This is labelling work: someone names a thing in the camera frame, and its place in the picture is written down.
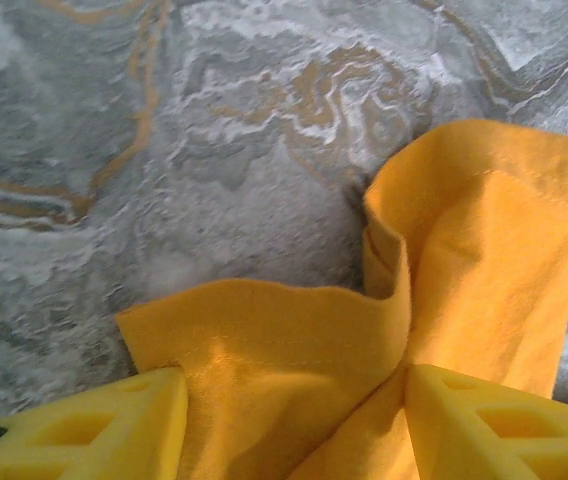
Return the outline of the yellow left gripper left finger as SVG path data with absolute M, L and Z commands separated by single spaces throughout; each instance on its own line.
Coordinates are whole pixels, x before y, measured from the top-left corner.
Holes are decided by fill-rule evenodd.
M 0 419 L 0 479 L 174 479 L 188 395 L 162 368 Z

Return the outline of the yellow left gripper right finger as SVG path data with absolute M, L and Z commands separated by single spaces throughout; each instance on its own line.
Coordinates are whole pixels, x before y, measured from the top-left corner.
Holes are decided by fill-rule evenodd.
M 568 405 L 432 365 L 405 414 L 422 479 L 568 479 Z

